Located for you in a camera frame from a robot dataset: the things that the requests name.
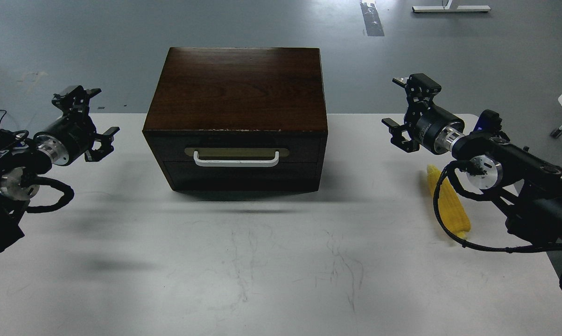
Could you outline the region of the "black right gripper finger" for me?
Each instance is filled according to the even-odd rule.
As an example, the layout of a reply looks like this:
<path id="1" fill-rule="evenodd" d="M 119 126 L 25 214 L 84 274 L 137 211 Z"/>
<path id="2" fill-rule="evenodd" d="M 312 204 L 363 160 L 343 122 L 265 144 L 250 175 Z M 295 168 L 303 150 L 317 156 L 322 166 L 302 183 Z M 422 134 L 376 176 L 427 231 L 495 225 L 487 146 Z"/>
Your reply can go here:
<path id="1" fill-rule="evenodd" d="M 393 83 L 402 87 L 407 96 L 407 109 L 436 109 L 433 98 L 442 86 L 425 74 L 412 74 L 407 78 L 393 78 Z"/>
<path id="2" fill-rule="evenodd" d="M 381 122 L 388 127 L 388 131 L 391 134 L 390 142 L 394 146 L 402 149 L 406 153 L 413 153 L 420 149 L 420 143 L 415 140 L 407 140 L 403 136 L 406 125 L 399 125 L 391 118 L 383 118 Z"/>

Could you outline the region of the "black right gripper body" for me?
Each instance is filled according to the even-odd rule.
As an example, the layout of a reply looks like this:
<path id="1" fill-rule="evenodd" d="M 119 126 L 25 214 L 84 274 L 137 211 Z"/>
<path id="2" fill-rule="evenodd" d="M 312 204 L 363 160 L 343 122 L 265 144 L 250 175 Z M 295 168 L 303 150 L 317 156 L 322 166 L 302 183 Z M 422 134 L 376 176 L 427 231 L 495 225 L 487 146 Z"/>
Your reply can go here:
<path id="1" fill-rule="evenodd" d="M 435 104 L 409 104 L 405 113 L 406 130 L 412 140 L 439 155 L 448 151 L 441 140 L 444 128 L 464 130 L 464 121 Z"/>

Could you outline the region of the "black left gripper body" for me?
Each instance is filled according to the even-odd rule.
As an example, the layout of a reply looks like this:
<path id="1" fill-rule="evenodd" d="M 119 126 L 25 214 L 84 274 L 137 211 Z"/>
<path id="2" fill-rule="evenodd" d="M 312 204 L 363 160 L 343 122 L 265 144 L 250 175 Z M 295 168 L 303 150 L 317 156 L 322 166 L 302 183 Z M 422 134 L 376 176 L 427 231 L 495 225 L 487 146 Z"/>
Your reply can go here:
<path id="1" fill-rule="evenodd" d="M 76 105 L 34 135 L 36 146 L 54 165 L 68 166 L 93 146 L 96 127 L 89 110 L 87 105 Z"/>

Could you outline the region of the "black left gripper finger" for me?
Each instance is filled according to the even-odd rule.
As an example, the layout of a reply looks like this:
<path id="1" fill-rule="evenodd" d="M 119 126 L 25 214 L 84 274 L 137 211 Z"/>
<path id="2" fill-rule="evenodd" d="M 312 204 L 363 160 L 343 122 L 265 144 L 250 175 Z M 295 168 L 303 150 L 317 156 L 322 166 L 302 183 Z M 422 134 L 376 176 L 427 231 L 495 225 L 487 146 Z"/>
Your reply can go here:
<path id="1" fill-rule="evenodd" d="M 119 127 L 110 127 L 104 134 L 94 132 L 88 149 L 84 152 L 86 162 L 99 162 L 114 151 L 112 142 Z"/>
<path id="2" fill-rule="evenodd" d="M 54 94 L 51 100 L 53 106 L 63 112 L 63 115 L 80 113 L 88 115 L 90 100 L 102 92 L 101 89 L 84 89 L 81 85 L 66 87 L 61 93 Z"/>

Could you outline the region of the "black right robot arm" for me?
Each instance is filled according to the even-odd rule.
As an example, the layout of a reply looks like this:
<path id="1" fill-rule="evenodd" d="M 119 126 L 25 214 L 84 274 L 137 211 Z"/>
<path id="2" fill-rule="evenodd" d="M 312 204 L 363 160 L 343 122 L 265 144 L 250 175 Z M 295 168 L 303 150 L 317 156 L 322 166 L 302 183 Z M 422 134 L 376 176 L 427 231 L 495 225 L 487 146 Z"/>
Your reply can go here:
<path id="1" fill-rule="evenodd" d="M 433 102 L 439 83 L 425 74 L 394 78 L 405 90 L 403 124 L 383 119 L 391 143 L 407 153 L 424 147 L 435 155 L 451 153 L 433 191 L 433 210 L 443 231 L 462 247 L 478 251 L 535 253 L 562 251 L 562 167 L 539 159 L 511 143 L 499 114 L 486 109 L 473 131 L 464 121 Z M 529 242 L 522 247 L 488 247 L 467 242 L 441 218 L 441 185 L 449 179 L 455 192 L 480 202 L 492 202 L 506 217 L 507 231 Z"/>

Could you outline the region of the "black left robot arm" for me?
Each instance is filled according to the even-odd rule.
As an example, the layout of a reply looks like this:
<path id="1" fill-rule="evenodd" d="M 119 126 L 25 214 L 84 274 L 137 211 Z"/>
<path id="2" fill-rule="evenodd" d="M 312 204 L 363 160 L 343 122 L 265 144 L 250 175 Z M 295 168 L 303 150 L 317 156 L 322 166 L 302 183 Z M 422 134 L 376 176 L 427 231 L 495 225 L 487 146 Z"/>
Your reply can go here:
<path id="1" fill-rule="evenodd" d="M 70 185 L 45 177 L 53 166 L 68 166 L 80 156 L 98 162 L 114 151 L 119 128 L 100 134 L 89 115 L 90 100 L 99 93 L 74 85 L 55 94 L 51 102 L 62 116 L 33 137 L 0 127 L 0 253 L 23 238 L 19 223 L 25 213 L 55 212 L 74 198 Z"/>

